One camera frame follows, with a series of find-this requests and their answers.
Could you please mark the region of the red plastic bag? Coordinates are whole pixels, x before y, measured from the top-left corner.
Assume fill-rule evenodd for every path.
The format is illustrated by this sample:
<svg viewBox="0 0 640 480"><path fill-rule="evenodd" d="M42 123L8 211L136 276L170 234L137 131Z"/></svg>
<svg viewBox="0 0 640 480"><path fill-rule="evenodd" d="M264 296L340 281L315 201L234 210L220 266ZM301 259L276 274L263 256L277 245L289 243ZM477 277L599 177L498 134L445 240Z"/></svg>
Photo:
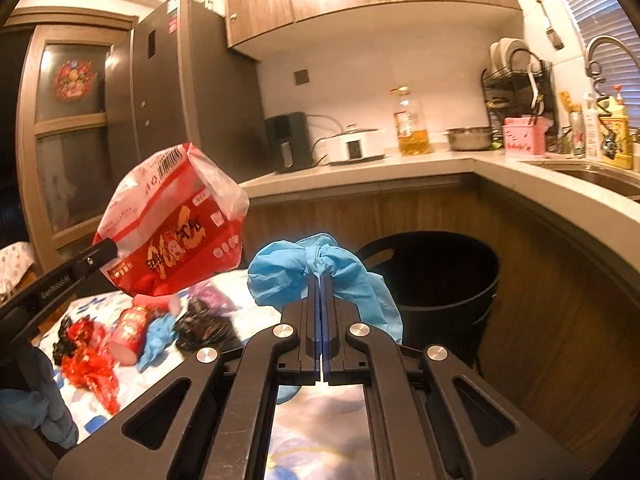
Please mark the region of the red plastic bag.
<svg viewBox="0 0 640 480"><path fill-rule="evenodd" d="M120 410L119 381L115 360L108 351L111 333L90 316L62 319L58 341L53 346L56 365L76 388L89 390L110 415Z"/></svg>

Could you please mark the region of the blue disposable glove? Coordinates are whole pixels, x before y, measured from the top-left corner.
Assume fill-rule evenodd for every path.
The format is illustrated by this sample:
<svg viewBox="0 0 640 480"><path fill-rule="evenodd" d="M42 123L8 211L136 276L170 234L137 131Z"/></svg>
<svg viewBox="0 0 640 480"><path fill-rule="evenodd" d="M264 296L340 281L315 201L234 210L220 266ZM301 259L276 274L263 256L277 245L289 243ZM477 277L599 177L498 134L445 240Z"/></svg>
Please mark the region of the blue disposable glove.
<svg viewBox="0 0 640 480"><path fill-rule="evenodd" d="M334 296L356 304L362 322L388 333L398 344L404 326L381 275L326 233L297 242L277 240L262 248L248 265L247 286L258 306L281 310L308 295L308 278L328 276Z"/></svg>

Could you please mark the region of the red white snack bag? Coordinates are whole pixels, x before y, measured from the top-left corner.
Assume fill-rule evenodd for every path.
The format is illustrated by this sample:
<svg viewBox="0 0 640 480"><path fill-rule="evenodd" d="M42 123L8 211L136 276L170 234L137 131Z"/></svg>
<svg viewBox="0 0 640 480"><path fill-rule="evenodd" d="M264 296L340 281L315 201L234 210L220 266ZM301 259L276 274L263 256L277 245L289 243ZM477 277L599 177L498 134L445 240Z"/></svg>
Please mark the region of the red white snack bag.
<svg viewBox="0 0 640 480"><path fill-rule="evenodd" d="M117 256L101 271L129 296L164 296L238 267L245 191L192 143L165 148L117 185L93 241Z"/></svg>

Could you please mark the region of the red paper cup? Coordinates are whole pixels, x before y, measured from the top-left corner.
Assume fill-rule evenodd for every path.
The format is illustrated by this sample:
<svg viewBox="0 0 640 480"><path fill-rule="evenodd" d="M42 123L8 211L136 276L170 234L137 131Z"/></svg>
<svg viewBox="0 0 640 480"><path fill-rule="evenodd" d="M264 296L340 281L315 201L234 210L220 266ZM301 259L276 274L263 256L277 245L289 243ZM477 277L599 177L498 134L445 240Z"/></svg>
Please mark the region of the red paper cup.
<svg viewBox="0 0 640 480"><path fill-rule="evenodd" d="M138 362L150 321L150 314L143 306L133 306L122 311L107 345L108 352L115 361L123 366Z"/></svg>

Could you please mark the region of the black trash bin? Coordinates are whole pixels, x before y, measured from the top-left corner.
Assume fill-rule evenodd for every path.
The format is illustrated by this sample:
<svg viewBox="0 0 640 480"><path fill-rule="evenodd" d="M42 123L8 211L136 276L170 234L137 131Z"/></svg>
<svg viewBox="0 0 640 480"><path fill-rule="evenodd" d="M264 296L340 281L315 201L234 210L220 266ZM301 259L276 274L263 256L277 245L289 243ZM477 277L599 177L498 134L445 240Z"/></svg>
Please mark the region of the black trash bin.
<svg viewBox="0 0 640 480"><path fill-rule="evenodd" d="M467 366L477 363L500 275L489 245L456 232L414 231L374 240L356 256L384 278L405 346L439 344Z"/></svg>

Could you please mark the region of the steel kitchen faucet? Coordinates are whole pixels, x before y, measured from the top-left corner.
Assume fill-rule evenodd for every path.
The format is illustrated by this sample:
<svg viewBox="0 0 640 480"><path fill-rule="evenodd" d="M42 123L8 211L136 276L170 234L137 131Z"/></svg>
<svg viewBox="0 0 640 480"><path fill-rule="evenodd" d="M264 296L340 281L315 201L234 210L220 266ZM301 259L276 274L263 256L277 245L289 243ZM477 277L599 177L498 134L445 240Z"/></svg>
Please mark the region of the steel kitchen faucet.
<svg viewBox="0 0 640 480"><path fill-rule="evenodd" d="M597 36L587 46L586 73L593 80L603 79L603 84L638 84L639 55L622 40Z"/></svg>

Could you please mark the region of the dotted white cloth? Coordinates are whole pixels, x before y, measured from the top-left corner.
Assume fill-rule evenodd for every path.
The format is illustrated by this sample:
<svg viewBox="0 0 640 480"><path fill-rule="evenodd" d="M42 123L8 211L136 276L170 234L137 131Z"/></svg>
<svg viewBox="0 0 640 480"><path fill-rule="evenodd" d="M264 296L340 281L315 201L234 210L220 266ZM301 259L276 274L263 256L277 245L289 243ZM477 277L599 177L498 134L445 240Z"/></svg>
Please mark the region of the dotted white cloth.
<svg viewBox="0 0 640 480"><path fill-rule="evenodd" d="M35 263L29 242L16 242L0 250L0 300L6 302Z"/></svg>

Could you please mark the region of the blue gloved hand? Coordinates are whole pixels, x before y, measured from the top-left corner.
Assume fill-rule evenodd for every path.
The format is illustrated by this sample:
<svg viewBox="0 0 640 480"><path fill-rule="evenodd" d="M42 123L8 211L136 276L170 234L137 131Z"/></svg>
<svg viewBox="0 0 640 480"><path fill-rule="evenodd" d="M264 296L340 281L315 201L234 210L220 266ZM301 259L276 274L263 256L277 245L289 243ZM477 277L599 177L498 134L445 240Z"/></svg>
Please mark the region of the blue gloved hand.
<svg viewBox="0 0 640 480"><path fill-rule="evenodd" d="M68 450L78 443L79 431L67 408L53 366L37 347L18 352L17 369L26 387L1 388L1 420L10 427L39 429L47 440Z"/></svg>

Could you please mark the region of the purple plastic bag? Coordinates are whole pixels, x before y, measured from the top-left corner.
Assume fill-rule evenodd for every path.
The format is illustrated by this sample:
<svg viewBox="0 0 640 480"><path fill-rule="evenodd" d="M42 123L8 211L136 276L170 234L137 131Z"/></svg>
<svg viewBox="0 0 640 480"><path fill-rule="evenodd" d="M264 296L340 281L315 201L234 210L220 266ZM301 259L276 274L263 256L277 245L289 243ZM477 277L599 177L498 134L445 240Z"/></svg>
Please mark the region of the purple plastic bag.
<svg viewBox="0 0 640 480"><path fill-rule="evenodd" d="M189 288L188 307L199 315L227 315L238 310L235 303L215 285L198 283Z"/></svg>

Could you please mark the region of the black plastic bag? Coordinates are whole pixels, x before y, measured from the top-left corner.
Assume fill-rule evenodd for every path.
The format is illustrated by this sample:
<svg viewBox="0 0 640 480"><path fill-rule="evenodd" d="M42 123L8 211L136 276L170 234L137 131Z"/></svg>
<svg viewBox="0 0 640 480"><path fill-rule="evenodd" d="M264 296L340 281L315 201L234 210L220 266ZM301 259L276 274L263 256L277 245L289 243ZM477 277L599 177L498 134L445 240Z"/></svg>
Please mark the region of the black plastic bag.
<svg viewBox="0 0 640 480"><path fill-rule="evenodd" d="M201 299L191 298L186 313L175 322L176 348L192 354L201 348L229 351L242 346L230 318L218 315Z"/></svg>

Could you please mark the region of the floral blue white tablecloth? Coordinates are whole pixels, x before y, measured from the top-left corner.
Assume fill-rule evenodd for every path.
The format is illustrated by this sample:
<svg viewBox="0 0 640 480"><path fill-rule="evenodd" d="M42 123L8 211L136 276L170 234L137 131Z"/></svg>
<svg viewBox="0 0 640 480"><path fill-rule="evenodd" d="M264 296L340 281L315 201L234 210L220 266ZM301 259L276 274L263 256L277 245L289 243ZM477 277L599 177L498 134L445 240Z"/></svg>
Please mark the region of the floral blue white tablecloth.
<svg viewBox="0 0 640 480"><path fill-rule="evenodd" d="M274 307L259 307L247 288L246 271L219 274L205 282L235 305L229 315L244 344L263 328L280 321ZM73 321L88 316L111 328L131 304L122 292L107 292L73 300L65 314ZM120 367L118 402L121 408L141 396L183 361L172 344L144 372ZM54 380L79 430L78 443L112 416L87 389L71 386L53 365ZM374 479L368 418L361 386L330 387L324 382L302 387L288 402L277 405L265 468L265 479Z"/></svg>

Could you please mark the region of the wooden glass door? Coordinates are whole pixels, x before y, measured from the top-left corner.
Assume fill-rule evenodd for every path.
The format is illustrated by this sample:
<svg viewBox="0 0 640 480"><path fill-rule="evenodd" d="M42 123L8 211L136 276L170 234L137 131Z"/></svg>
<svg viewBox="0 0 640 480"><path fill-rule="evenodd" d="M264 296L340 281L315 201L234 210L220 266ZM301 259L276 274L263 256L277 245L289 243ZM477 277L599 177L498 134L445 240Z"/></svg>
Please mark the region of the wooden glass door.
<svg viewBox="0 0 640 480"><path fill-rule="evenodd" d="M16 109L21 200L42 270L87 247L114 187L106 71L137 18L73 8L27 8L13 25L34 29Z"/></svg>

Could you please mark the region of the white rice cooker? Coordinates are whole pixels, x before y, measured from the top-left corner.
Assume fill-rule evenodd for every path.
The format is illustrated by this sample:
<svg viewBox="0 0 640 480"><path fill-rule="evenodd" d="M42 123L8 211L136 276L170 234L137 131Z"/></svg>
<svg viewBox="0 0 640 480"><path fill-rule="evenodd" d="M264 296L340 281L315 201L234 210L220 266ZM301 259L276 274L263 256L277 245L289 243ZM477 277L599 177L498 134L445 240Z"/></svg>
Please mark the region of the white rice cooker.
<svg viewBox="0 0 640 480"><path fill-rule="evenodd" d="M351 128L324 142L329 165L370 162L385 156L385 132L375 128Z"/></svg>

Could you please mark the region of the wooden lower cabinets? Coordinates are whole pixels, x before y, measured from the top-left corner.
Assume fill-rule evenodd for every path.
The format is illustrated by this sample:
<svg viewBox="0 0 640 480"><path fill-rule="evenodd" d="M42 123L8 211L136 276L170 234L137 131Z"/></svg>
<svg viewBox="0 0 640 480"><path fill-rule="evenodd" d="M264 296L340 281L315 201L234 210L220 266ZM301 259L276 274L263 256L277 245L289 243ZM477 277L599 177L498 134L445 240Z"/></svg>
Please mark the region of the wooden lower cabinets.
<svg viewBox="0 0 640 480"><path fill-rule="evenodd" d="M422 344L448 313L454 351L595 479L639 474L639 273L577 226L475 174L256 200L253 257L326 233L383 275Z"/></svg>

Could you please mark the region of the black air fryer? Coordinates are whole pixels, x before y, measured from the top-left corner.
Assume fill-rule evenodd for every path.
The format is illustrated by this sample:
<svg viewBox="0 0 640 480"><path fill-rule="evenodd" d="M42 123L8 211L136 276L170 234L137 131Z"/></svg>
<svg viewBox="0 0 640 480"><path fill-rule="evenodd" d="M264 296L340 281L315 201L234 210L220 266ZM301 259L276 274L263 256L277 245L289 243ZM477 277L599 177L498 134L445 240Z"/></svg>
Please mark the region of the black air fryer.
<svg viewBox="0 0 640 480"><path fill-rule="evenodd" d="M303 112L277 115L266 119L269 154L278 174L312 167L307 116Z"/></svg>

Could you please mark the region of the cooking oil bottle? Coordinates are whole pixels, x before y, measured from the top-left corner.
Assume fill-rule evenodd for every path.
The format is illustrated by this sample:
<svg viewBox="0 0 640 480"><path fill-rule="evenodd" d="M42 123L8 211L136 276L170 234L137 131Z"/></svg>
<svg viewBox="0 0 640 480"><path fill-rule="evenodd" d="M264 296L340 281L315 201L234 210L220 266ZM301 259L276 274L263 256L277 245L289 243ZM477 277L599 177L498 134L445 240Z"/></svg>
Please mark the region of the cooking oil bottle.
<svg viewBox="0 0 640 480"><path fill-rule="evenodd" d="M390 94L397 100L394 125L400 154L427 154L430 151L430 140L422 105L411 94L408 86L393 88Z"/></svg>

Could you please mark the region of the steel bowl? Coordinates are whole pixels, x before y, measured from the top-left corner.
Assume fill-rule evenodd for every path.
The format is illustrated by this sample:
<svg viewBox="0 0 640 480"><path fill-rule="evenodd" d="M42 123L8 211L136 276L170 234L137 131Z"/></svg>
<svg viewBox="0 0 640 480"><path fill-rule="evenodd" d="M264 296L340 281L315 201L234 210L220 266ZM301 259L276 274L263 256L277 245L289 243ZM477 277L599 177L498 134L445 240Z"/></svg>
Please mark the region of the steel bowl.
<svg viewBox="0 0 640 480"><path fill-rule="evenodd" d="M449 146L456 152L486 151L494 133L490 127L450 128L446 132Z"/></svg>

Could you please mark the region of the dark steel refrigerator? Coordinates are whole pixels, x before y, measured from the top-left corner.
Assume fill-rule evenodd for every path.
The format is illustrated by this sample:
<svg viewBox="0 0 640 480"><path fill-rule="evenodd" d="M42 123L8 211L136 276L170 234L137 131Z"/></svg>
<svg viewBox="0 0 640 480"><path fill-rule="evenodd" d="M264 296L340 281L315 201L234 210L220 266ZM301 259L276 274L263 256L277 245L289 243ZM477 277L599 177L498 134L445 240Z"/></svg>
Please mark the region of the dark steel refrigerator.
<svg viewBox="0 0 640 480"><path fill-rule="evenodd" d="M105 106L115 180L181 143L238 183L272 170L257 63L203 3L167 0L127 32L106 61Z"/></svg>

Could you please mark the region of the pink utensil basket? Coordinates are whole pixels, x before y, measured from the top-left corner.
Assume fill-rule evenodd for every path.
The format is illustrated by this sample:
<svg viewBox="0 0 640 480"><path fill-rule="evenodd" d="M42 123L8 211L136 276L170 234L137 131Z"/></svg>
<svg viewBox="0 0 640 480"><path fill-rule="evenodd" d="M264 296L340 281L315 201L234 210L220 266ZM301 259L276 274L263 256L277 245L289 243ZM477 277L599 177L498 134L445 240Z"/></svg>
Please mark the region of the pink utensil basket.
<svg viewBox="0 0 640 480"><path fill-rule="evenodd" d="M507 117L502 126L506 154L519 158L544 156L544 136L552 126L552 120L542 116Z"/></svg>

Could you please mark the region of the black dish rack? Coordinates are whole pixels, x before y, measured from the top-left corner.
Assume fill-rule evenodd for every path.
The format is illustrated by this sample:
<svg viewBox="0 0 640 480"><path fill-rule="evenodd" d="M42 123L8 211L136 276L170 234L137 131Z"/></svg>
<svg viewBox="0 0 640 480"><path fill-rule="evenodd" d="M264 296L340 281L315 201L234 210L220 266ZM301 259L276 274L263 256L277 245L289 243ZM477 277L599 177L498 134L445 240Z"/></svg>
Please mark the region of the black dish rack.
<svg viewBox="0 0 640 480"><path fill-rule="evenodd" d="M548 138L559 131L558 110L553 88L553 65L528 49L518 48L503 68L480 75L480 86L488 124L497 136L506 118L533 115L547 118Z"/></svg>

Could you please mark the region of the steel sink basin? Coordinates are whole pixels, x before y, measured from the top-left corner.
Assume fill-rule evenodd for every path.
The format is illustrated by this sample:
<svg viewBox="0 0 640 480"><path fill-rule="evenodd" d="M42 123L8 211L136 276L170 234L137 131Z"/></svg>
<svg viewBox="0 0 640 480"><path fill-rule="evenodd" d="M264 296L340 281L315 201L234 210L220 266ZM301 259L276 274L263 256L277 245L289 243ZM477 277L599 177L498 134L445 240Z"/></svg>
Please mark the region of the steel sink basin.
<svg viewBox="0 0 640 480"><path fill-rule="evenodd" d="M536 159L527 163L589 182L639 203L639 175L633 171L583 159Z"/></svg>

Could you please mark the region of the white dispenser bottle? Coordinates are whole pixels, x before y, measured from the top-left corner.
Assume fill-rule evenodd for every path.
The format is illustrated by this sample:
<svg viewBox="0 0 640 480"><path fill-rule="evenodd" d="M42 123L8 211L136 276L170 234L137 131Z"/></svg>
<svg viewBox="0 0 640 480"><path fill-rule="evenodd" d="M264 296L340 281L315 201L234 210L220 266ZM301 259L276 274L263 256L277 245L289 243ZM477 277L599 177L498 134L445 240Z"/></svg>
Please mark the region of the white dispenser bottle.
<svg viewBox="0 0 640 480"><path fill-rule="evenodd" d="M584 94L582 117L585 124L586 157L590 160L601 159L600 126L596 100L592 93Z"/></svg>

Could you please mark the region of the yellow detergent bottle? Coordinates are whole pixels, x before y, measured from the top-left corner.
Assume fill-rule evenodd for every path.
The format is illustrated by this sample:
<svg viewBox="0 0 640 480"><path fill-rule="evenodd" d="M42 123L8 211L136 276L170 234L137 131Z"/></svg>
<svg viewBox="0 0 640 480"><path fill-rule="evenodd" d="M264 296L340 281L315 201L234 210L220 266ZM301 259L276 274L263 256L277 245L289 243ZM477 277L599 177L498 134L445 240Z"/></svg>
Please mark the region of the yellow detergent bottle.
<svg viewBox="0 0 640 480"><path fill-rule="evenodd" d="M622 95L623 86L614 86L614 96L598 99L600 125L600 153L602 162L631 170L634 166L634 148L629 133L629 117Z"/></svg>

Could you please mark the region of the hanging slotted spatula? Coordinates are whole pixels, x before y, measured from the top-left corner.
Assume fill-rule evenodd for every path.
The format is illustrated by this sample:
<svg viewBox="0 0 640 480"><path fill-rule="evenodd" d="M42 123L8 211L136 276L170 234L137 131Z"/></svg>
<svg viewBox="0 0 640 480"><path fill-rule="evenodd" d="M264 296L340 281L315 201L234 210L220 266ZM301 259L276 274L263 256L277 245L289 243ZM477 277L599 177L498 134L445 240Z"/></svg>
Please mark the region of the hanging slotted spatula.
<svg viewBox="0 0 640 480"><path fill-rule="evenodd" d="M559 34L556 32L556 30L553 28L551 20L550 20L550 16L546 10L546 8L544 7L544 0L535 0L536 3L538 3L538 6L540 6L541 8L541 12L542 15L544 16L544 19L546 20L546 35L548 37L548 40L550 42L550 44L552 44L552 47L555 51L561 51L564 49L564 42L562 41L561 37L559 36Z"/></svg>

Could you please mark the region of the window blinds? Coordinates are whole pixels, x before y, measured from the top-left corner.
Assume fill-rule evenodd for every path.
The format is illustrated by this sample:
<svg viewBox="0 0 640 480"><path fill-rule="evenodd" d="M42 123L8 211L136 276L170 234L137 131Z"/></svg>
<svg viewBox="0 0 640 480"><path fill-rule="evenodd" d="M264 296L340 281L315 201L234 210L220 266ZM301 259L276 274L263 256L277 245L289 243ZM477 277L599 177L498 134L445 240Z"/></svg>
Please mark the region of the window blinds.
<svg viewBox="0 0 640 480"><path fill-rule="evenodd" d="M613 36L631 46L639 54L638 32L631 24L618 0L566 0L584 44L601 35ZM600 84L606 93L614 93L615 84ZM639 84L623 86L622 95L629 125L639 127Z"/></svg>

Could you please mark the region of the wall power socket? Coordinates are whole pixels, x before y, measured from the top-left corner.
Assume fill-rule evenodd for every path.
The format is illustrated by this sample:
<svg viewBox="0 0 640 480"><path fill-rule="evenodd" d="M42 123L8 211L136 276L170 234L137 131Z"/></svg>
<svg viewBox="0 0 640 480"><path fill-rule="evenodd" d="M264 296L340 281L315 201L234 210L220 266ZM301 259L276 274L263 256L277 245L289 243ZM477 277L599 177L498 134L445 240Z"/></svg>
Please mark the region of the wall power socket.
<svg viewBox="0 0 640 480"><path fill-rule="evenodd" d="M294 79L296 86L308 84L308 82L310 81L308 70L296 70L296 72L294 73Z"/></svg>

